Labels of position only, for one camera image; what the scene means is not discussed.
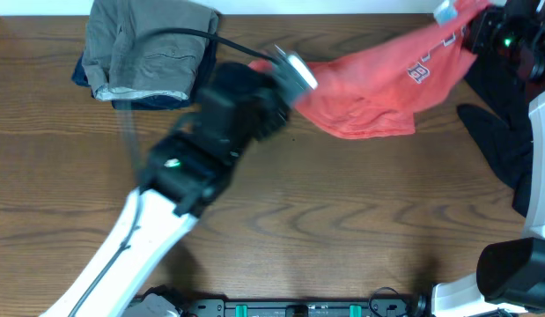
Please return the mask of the black garment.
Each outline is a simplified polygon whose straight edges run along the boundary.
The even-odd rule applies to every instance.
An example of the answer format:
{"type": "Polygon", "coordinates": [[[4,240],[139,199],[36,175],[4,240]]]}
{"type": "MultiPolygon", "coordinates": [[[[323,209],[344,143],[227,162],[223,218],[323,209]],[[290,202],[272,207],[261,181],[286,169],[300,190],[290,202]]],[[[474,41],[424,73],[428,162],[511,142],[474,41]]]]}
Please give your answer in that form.
{"type": "Polygon", "coordinates": [[[478,56],[465,80],[490,111],[462,104],[457,106],[457,114],[493,173],[514,190],[512,208],[525,217],[533,171],[533,132],[526,84],[506,63],[490,55],[478,56]]]}

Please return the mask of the orange soccer t-shirt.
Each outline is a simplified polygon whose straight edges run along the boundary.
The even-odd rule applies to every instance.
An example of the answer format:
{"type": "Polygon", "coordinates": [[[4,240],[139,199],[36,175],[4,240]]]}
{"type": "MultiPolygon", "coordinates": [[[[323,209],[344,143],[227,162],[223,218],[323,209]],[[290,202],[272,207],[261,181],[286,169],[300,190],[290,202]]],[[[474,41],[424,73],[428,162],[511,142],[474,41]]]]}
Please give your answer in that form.
{"type": "Polygon", "coordinates": [[[489,6],[485,0],[456,1],[456,17],[445,23],[330,62],[309,63],[318,86],[296,101],[296,110],[343,139],[413,134],[414,115],[442,103],[475,62],[462,42],[468,24],[489,6]]]}

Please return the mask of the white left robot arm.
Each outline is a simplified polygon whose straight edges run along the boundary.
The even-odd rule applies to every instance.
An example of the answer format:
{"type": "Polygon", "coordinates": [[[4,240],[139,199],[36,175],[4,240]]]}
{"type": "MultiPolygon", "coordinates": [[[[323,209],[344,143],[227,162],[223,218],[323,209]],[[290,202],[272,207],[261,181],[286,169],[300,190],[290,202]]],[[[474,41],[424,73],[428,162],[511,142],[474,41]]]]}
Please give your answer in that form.
{"type": "Polygon", "coordinates": [[[47,316],[120,316],[168,251],[230,186],[252,140],[286,125],[296,98],[314,89],[309,72],[272,63],[259,72],[224,63],[154,145],[112,231],[47,316]]]}

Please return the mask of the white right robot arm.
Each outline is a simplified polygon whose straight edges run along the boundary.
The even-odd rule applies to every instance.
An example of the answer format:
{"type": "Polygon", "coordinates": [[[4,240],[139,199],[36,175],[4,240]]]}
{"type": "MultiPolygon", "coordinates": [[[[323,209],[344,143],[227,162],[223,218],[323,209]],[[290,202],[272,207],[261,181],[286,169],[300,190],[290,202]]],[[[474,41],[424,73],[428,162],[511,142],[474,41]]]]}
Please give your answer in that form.
{"type": "Polygon", "coordinates": [[[509,1],[472,19],[464,45],[506,62],[525,84],[533,167],[526,220],[517,240],[483,249],[475,273],[435,285],[410,316],[545,313],[545,1],[509,1]]]}

